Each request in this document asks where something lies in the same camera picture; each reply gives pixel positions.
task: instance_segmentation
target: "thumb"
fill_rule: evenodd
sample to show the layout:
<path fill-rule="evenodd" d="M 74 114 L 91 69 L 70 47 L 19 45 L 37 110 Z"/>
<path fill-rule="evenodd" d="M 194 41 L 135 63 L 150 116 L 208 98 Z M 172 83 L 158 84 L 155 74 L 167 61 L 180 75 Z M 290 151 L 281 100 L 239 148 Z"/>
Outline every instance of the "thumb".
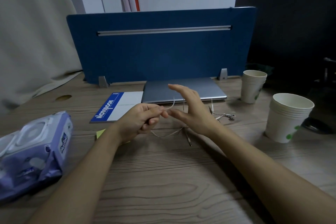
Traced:
<path fill-rule="evenodd" d="M 174 117 L 175 119 L 178 119 L 182 121 L 183 123 L 187 123 L 188 120 L 188 114 L 185 112 L 181 112 L 180 110 L 177 109 L 169 109 L 167 110 L 167 113 Z"/>
<path fill-rule="evenodd" d="M 148 120 L 150 118 L 154 118 L 156 116 L 159 116 L 163 111 L 164 111 L 164 107 L 163 106 L 150 108 L 149 110 L 144 111 L 144 112 L 141 113 L 141 119 L 143 121 L 146 121 L 146 120 Z"/>

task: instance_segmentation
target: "paper cup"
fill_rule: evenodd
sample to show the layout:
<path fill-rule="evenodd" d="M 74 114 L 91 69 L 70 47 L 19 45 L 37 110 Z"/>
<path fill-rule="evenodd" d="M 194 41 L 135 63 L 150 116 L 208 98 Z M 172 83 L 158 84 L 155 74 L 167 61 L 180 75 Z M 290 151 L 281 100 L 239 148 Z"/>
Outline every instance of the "paper cup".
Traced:
<path fill-rule="evenodd" d="M 289 93 L 273 95 L 265 134 L 278 143 L 288 143 L 313 107 L 314 103 L 302 96 Z"/>
<path fill-rule="evenodd" d="M 257 70 L 246 70 L 241 78 L 241 100 L 253 104 L 266 81 L 267 73 Z"/>

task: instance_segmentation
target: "wet wipes package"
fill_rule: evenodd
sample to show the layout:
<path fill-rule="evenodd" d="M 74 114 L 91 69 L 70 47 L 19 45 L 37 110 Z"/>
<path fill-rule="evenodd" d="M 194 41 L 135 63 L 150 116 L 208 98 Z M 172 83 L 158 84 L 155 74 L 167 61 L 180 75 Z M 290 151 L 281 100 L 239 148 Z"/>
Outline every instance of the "wet wipes package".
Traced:
<path fill-rule="evenodd" d="M 67 112 L 26 124 L 0 138 L 0 201 L 62 176 L 73 125 Z"/>

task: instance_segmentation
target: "wood grain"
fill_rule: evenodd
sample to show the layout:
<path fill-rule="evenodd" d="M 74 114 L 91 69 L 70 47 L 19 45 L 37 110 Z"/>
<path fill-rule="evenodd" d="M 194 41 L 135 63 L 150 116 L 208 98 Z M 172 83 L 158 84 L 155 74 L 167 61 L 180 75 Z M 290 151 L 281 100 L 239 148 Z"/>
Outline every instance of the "wood grain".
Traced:
<path fill-rule="evenodd" d="M 66 110 L 74 124 L 66 163 L 67 175 L 94 144 L 95 132 L 107 124 L 89 121 L 112 92 L 141 91 L 144 83 L 118 83 L 107 89 L 83 81 L 83 74 L 65 85 L 38 96 L 1 118 L 0 134 L 20 129 L 25 123 Z M 254 105 L 239 100 L 241 81 L 216 81 L 228 95 L 215 102 L 215 112 L 235 112 L 226 118 L 229 126 L 245 140 L 322 190 L 336 197 L 336 138 L 299 129 L 288 144 L 263 136 L 268 105 L 274 92 L 262 90 Z M 55 101 L 72 95 L 65 101 Z M 332 115 L 317 112 L 320 119 L 335 128 Z M 183 124 L 173 118 L 161 119 L 154 130 L 166 135 Z M 119 147 L 107 175 L 94 223 L 273 223 L 241 174 L 208 138 L 189 131 L 185 135 L 157 138 L 140 135 Z M 62 179 L 34 196 L 24 196 L 0 208 L 0 223 L 24 223 L 44 202 Z"/>

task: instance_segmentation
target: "beige curtain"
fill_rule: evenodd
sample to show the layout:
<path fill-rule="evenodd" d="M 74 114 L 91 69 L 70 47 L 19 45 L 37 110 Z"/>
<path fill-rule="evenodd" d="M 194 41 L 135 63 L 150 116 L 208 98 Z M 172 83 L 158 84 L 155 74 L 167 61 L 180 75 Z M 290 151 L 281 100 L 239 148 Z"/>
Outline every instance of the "beige curtain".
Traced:
<path fill-rule="evenodd" d="M 0 115 L 82 69 L 66 21 L 75 13 L 71 0 L 0 0 Z"/>

